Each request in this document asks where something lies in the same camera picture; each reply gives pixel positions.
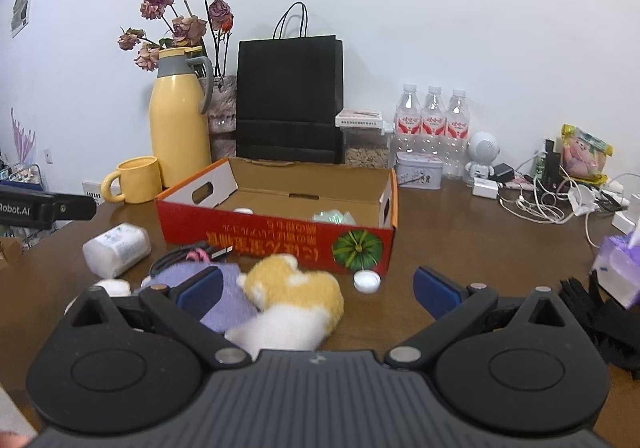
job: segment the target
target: snack bag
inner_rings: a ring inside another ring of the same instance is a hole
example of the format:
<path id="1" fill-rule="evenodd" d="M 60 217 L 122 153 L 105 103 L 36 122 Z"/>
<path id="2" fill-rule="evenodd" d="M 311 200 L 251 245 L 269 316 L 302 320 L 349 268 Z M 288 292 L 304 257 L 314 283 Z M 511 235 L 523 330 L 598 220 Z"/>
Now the snack bag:
<path id="1" fill-rule="evenodd" d="M 571 124 L 562 126 L 562 167 L 571 176 L 599 184 L 606 180 L 602 174 L 607 155 L 613 147 Z"/>

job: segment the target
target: yellow plush toy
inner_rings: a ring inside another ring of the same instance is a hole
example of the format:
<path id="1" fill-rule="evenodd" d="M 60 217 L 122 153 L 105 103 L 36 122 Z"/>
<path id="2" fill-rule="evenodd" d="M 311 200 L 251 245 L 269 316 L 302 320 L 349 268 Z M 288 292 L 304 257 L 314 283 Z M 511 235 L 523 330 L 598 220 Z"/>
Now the yellow plush toy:
<path id="1" fill-rule="evenodd" d="M 262 311 L 226 339 L 255 359 L 261 349 L 313 351 L 335 329 L 344 311 L 338 281 L 324 271 L 301 272 L 290 254 L 261 260 L 238 285 Z"/>

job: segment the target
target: yellow thermos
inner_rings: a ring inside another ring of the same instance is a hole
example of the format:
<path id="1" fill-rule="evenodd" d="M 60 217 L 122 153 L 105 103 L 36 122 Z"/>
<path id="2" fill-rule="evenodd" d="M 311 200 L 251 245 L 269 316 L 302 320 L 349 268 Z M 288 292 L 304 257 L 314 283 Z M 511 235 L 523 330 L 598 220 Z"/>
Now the yellow thermos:
<path id="1" fill-rule="evenodd" d="M 149 103 L 151 147 L 160 163 L 162 184 L 173 186 L 211 163 L 207 109 L 213 90 L 213 67 L 206 56 L 187 58 L 202 47 L 160 51 L 158 78 Z M 191 69 L 204 65 L 206 93 Z"/>

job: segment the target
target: box handle hole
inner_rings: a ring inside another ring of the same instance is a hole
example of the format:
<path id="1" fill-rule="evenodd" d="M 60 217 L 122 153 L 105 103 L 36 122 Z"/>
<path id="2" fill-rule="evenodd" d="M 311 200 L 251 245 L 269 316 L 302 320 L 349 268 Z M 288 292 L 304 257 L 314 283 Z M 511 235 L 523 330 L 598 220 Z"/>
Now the box handle hole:
<path id="1" fill-rule="evenodd" d="M 204 199 L 213 194 L 213 184 L 210 182 L 203 184 L 191 194 L 191 200 L 194 204 L 200 204 Z"/>
<path id="2" fill-rule="evenodd" d="M 384 216 L 382 217 L 382 222 L 386 222 L 386 216 L 389 215 L 389 208 L 391 208 L 391 199 L 386 200 L 385 212 L 384 212 Z"/>
<path id="3" fill-rule="evenodd" d="M 289 197 L 297 198 L 297 199 L 311 199 L 313 201 L 320 200 L 320 197 L 318 195 L 309 195 L 307 193 L 290 193 Z"/>

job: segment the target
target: black glove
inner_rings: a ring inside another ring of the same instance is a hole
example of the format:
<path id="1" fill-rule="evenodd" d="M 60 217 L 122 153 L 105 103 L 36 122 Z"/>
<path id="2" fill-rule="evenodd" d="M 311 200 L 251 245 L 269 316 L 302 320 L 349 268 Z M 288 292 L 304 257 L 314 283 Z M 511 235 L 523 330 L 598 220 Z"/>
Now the black glove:
<path id="1" fill-rule="evenodd" d="M 629 370 L 640 379 L 640 316 L 615 300 L 602 300 L 596 271 L 589 275 L 589 292 L 575 278 L 561 280 L 560 298 L 591 338 L 607 363 Z"/>

